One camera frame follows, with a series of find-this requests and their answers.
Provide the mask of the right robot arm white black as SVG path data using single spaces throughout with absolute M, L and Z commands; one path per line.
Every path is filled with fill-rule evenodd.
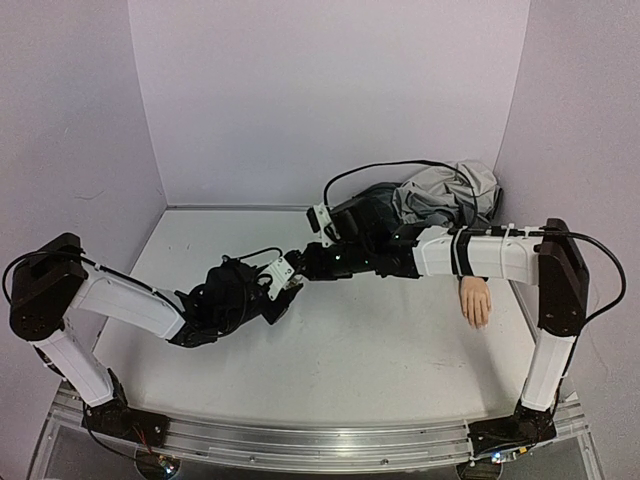
M 430 221 L 392 228 L 373 201 L 362 197 L 332 209 L 311 207 L 307 218 L 320 241 L 285 256 L 294 274 L 307 280 L 372 271 L 381 277 L 472 276 L 537 287 L 538 336 L 515 410 L 472 423 L 469 437 L 477 454 L 532 447 L 555 437 L 560 386 L 588 322 L 589 271 L 564 221 L 551 218 L 540 229 Z

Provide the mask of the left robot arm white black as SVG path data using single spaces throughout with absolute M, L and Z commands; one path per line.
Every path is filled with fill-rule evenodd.
M 45 364 L 66 379 L 116 437 L 131 433 L 117 376 L 76 340 L 71 310 L 93 312 L 192 349 L 212 344 L 261 317 L 275 324 L 302 285 L 285 256 L 266 266 L 224 257 L 190 292 L 157 289 L 84 255 L 80 239 L 63 233 L 12 260 L 1 277 L 13 333 L 34 347 Z

